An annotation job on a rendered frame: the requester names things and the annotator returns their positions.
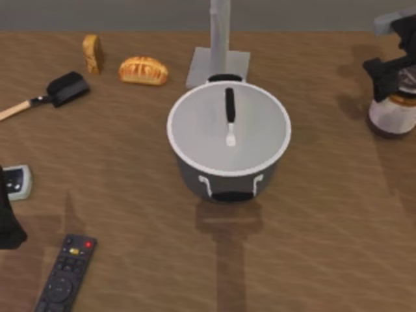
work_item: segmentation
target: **gray pot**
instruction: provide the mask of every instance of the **gray pot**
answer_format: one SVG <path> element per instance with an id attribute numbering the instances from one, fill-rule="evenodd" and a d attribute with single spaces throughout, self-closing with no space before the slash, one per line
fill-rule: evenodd
<path id="1" fill-rule="evenodd" d="M 234 146 L 227 139 L 232 129 Z M 267 91 L 217 75 L 177 100 L 167 132 L 193 193 L 214 202 L 241 202 L 267 186 L 289 145 L 291 121 Z"/>

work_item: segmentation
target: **black remote control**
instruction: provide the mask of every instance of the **black remote control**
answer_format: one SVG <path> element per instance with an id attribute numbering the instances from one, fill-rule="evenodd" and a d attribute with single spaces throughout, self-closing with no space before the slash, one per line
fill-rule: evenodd
<path id="1" fill-rule="evenodd" d="M 70 312 L 97 240 L 67 235 L 34 312 Z"/>

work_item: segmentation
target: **yellow button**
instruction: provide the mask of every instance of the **yellow button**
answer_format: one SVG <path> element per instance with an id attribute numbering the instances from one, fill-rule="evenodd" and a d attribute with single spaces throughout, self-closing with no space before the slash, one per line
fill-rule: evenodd
<path id="1" fill-rule="evenodd" d="M 71 249 L 70 249 L 70 253 L 71 253 L 72 255 L 78 255 L 78 254 L 79 254 L 79 249 L 71 248 Z"/>

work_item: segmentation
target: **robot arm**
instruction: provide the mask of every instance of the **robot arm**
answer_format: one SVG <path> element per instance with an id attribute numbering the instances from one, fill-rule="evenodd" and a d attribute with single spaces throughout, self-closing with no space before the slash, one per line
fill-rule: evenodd
<path id="1" fill-rule="evenodd" d="M 14 216 L 8 199 L 3 168 L 0 166 L 0 250 L 17 249 L 26 240 L 27 234 Z"/>
<path id="2" fill-rule="evenodd" d="M 404 57 L 395 60 L 382 62 L 374 58 L 363 63 L 373 82 L 374 100 L 381 102 L 399 91 L 399 72 L 416 65 L 416 6 L 380 16 L 374 26 L 377 35 L 396 32 L 401 38 L 398 47 L 406 52 Z"/>

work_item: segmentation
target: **shovel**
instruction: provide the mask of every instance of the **shovel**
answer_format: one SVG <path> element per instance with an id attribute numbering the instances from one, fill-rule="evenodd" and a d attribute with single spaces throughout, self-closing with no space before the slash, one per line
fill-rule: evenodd
<path id="1" fill-rule="evenodd" d="M 0 121 L 44 103 L 52 103 L 54 108 L 61 107 L 63 104 L 67 104 L 86 94 L 89 90 L 90 87 L 84 80 L 84 77 L 75 71 L 71 71 L 52 81 L 46 88 L 46 96 L 28 99 L 27 101 L 0 112 Z"/>

